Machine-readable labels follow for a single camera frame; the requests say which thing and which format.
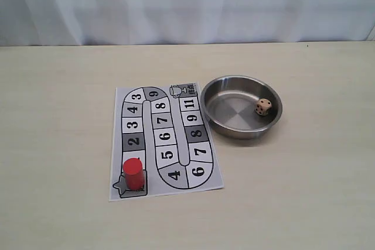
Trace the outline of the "red cylinder game piece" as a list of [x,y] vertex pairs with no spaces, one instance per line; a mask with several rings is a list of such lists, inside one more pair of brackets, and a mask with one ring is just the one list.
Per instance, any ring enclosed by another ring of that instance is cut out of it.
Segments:
[[145,176],[143,165],[138,158],[127,159],[122,166],[125,182],[130,190],[140,190],[144,187]]

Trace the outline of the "stainless steel round bowl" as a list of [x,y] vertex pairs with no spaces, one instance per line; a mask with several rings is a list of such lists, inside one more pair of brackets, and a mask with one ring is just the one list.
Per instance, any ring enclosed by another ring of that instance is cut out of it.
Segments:
[[[266,116],[255,111],[261,98],[272,103]],[[283,112],[281,98],[271,86],[244,75],[227,75],[210,81],[202,89],[200,104],[213,130],[227,138],[241,140],[262,137]]]

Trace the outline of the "white backdrop curtain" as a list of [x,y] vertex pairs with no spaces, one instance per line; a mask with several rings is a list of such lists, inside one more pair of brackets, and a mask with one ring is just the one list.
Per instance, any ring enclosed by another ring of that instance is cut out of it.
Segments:
[[1,45],[374,39],[374,0],[1,0]]

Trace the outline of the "paper number game board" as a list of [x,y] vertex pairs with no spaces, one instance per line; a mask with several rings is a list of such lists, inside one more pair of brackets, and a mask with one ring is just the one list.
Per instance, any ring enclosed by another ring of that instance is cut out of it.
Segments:
[[[198,83],[115,92],[110,201],[222,189]],[[131,190],[124,163],[137,158],[145,183]]]

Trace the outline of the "wooden die black pips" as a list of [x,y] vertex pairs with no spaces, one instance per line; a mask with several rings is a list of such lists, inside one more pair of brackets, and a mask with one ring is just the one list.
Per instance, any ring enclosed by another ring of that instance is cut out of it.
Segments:
[[258,115],[266,116],[268,115],[271,108],[272,108],[271,101],[266,98],[261,98],[257,101],[255,111]]

